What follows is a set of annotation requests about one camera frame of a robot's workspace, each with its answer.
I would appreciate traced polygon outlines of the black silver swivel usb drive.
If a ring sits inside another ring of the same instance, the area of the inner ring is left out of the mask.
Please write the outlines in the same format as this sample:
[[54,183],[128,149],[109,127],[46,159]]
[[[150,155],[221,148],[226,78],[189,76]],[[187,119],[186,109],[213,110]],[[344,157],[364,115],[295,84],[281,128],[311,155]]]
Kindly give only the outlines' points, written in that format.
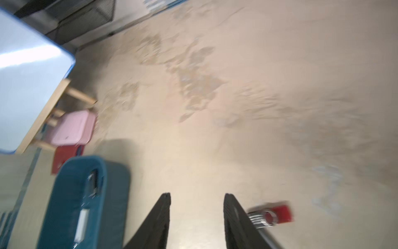
[[89,195],[88,197],[93,198],[97,194],[97,189],[98,189],[98,171],[93,170],[90,172],[88,176],[88,183],[89,183]]

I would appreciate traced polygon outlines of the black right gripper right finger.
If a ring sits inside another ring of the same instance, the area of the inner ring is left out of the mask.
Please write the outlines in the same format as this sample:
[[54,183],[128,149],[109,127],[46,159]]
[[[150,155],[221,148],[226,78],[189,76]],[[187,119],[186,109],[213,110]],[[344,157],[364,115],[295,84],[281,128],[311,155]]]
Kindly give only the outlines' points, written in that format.
[[271,249],[257,231],[234,195],[223,201],[224,231],[227,249]]

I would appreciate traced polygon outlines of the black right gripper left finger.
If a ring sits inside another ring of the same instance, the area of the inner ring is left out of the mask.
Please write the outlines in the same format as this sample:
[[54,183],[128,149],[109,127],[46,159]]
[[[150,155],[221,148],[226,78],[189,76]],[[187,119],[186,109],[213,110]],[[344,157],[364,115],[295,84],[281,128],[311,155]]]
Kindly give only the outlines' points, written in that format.
[[124,249],[165,249],[170,227],[171,194],[163,193]]

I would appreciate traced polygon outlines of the white lavender usb drive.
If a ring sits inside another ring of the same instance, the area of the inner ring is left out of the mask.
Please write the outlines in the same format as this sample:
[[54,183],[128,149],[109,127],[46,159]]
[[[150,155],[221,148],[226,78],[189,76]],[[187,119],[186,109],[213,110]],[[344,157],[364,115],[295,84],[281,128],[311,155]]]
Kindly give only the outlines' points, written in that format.
[[85,239],[85,234],[87,230],[88,218],[89,218],[89,209],[82,209],[79,214],[76,233],[74,237],[74,248],[83,242]]

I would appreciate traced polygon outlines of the red silver swivel usb drive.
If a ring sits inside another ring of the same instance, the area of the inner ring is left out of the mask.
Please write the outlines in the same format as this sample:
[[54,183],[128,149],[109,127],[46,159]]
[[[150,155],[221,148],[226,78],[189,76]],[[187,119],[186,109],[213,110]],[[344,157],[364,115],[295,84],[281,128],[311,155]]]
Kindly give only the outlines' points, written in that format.
[[294,221],[293,212],[287,201],[265,203],[252,207],[247,215],[257,229],[274,227]]

